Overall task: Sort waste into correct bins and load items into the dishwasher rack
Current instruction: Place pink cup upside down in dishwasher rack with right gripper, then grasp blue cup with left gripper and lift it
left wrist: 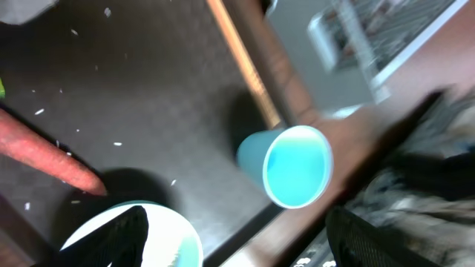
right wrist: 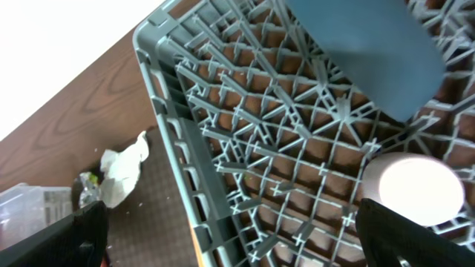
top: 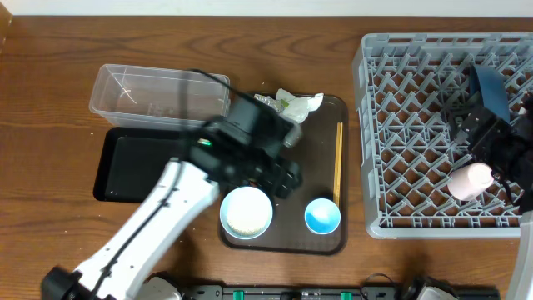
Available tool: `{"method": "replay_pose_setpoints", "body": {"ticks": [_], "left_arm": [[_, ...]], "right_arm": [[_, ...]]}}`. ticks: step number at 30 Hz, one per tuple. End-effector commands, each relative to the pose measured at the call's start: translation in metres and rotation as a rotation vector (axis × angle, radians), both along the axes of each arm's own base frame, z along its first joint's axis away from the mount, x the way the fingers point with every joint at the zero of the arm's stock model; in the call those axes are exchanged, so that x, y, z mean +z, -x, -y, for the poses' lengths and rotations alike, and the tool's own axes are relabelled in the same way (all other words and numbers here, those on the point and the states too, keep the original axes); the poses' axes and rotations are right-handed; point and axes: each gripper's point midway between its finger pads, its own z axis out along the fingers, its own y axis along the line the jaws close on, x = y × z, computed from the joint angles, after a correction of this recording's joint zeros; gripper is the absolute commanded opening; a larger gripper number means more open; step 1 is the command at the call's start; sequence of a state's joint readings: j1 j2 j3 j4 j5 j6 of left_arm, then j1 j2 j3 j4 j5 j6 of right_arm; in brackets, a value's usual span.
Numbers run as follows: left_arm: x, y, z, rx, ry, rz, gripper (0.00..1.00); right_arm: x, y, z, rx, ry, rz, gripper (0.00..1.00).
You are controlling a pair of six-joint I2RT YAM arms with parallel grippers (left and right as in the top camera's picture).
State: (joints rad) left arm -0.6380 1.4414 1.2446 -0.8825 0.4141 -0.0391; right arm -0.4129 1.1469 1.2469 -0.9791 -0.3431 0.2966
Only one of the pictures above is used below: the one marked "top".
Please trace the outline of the pink cup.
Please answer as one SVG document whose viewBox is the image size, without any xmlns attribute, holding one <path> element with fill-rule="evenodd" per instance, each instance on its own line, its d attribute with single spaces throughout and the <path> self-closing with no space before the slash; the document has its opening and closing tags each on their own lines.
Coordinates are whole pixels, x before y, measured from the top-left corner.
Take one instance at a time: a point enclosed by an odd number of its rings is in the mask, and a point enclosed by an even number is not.
<svg viewBox="0 0 533 300">
<path fill-rule="evenodd" d="M 492 169 L 483 162 L 474 162 L 455 170 L 447 188 L 451 195 L 460 201 L 470 201 L 489 188 L 494 178 Z"/>
</svg>

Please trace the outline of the light blue rice bowl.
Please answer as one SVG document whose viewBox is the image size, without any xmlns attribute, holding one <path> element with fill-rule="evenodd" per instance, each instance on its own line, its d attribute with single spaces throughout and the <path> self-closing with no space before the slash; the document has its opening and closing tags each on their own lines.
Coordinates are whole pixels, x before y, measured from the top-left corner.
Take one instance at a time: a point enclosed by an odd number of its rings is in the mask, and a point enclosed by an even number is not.
<svg viewBox="0 0 533 300">
<path fill-rule="evenodd" d="M 239 187 L 222 199 L 220 223 L 233 238 L 258 238 L 270 227 L 272 218 L 271 200 L 259 188 Z"/>
</svg>

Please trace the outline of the dark blue bowl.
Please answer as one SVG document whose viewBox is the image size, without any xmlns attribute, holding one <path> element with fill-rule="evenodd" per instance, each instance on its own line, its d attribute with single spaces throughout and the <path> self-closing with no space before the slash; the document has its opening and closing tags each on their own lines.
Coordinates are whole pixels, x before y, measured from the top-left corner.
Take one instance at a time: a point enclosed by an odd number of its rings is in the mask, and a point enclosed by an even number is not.
<svg viewBox="0 0 533 300">
<path fill-rule="evenodd" d="M 470 70 L 470 89 L 480 93 L 482 106 L 502 119 L 511 122 L 504 77 L 489 66 L 473 65 Z"/>
</svg>

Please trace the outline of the small blue bowl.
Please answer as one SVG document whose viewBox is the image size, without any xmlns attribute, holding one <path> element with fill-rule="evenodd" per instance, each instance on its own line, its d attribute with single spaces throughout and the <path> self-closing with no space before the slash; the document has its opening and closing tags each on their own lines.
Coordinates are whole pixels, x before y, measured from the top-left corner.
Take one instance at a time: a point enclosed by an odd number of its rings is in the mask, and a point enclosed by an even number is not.
<svg viewBox="0 0 533 300">
<path fill-rule="evenodd" d="M 327 235 L 339 227 L 341 211 L 332 200 L 323 197 L 317 198 L 306 206 L 304 220 L 310 232 Z"/>
</svg>

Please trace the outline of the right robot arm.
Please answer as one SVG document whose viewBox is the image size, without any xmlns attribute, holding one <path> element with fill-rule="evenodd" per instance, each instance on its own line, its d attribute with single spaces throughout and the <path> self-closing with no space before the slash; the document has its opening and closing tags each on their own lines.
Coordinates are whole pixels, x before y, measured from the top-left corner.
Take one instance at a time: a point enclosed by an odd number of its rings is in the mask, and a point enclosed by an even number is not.
<svg viewBox="0 0 533 300">
<path fill-rule="evenodd" d="M 460 201 L 471 200 L 498 181 L 511 189 L 516 183 L 521 196 L 511 204 L 519 208 L 520 242 L 515 268 L 506 297 L 532 298 L 532 94 L 526 93 L 518 122 L 510 125 L 483 107 L 476 109 L 461 124 L 456 135 L 469 142 L 469 151 L 478 161 L 451 173 L 447 188 Z"/>
</svg>

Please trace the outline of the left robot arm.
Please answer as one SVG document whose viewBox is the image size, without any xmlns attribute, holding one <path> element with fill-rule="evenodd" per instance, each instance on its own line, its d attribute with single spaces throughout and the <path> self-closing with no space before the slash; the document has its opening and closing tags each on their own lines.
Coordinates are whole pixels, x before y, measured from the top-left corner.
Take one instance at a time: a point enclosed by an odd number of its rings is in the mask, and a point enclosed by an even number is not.
<svg viewBox="0 0 533 300">
<path fill-rule="evenodd" d="M 178 135 L 181 148 L 138 209 L 89 259 L 54 267 L 43 299 L 134 299 L 155 264 L 188 224 L 212 205 L 221 185 L 252 181 L 280 198 L 301 185 L 299 167 L 280 156 L 301 126 L 247 94 L 225 116 Z"/>
</svg>

